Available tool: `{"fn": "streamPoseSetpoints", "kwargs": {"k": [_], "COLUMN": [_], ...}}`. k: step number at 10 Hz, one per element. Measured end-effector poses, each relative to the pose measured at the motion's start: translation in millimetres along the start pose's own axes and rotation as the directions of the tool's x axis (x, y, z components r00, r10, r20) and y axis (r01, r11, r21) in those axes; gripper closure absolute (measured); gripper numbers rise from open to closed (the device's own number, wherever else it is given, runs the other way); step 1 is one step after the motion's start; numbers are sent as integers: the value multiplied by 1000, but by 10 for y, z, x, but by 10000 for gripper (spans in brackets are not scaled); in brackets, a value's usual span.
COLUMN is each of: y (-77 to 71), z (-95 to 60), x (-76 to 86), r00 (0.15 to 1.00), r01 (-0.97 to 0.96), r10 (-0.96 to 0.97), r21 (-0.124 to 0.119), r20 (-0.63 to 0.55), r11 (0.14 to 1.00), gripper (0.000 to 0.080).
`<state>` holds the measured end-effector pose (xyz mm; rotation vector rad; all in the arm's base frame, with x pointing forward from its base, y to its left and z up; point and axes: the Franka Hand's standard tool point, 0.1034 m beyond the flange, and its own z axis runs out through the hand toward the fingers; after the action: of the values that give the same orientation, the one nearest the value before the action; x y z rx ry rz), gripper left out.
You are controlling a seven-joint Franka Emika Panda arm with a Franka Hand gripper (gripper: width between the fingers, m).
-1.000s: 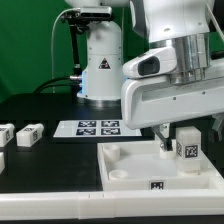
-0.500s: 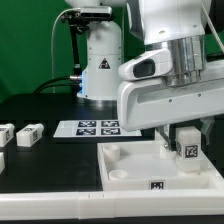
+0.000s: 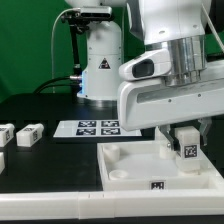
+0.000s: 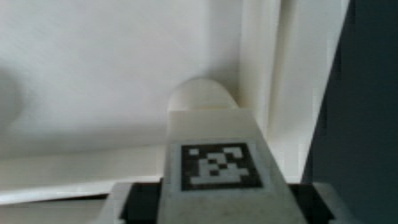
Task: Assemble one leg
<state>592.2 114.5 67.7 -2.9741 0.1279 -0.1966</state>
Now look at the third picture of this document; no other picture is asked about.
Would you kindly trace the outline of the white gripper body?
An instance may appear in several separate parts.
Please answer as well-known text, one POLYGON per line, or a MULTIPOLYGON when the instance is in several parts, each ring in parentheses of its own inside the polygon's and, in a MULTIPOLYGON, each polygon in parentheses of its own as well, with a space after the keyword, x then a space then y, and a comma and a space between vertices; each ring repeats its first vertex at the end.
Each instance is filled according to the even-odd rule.
POLYGON ((209 62, 201 80, 168 87, 171 71, 166 49, 148 51, 123 64, 118 89, 118 119, 127 131, 224 114, 224 59, 209 62))

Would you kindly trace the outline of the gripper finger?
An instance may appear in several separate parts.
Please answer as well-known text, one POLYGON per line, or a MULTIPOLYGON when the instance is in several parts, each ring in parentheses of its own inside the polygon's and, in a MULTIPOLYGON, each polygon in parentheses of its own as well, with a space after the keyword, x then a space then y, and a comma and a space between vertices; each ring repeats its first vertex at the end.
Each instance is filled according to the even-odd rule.
POLYGON ((159 141, 160 156, 175 157, 180 151, 180 145, 177 138, 171 133, 171 127, 169 125, 163 125, 159 126, 158 128, 166 137, 165 141, 159 141))
POLYGON ((202 139, 202 145, 206 146, 207 145, 207 134, 211 128, 212 119, 210 117, 201 118, 201 119, 199 119, 199 123, 200 123, 199 132, 200 132, 201 139, 202 139))

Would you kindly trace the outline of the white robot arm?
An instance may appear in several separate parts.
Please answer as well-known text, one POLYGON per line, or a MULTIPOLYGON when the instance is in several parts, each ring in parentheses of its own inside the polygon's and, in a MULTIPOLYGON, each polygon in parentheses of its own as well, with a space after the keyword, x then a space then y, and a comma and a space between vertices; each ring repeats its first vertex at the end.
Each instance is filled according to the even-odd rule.
POLYGON ((210 0, 65 1, 90 27, 82 96, 115 99, 125 130, 224 114, 224 62, 208 64, 204 53, 210 0), (107 31, 114 6, 127 8, 130 32, 145 46, 126 63, 110 36, 96 36, 107 31))

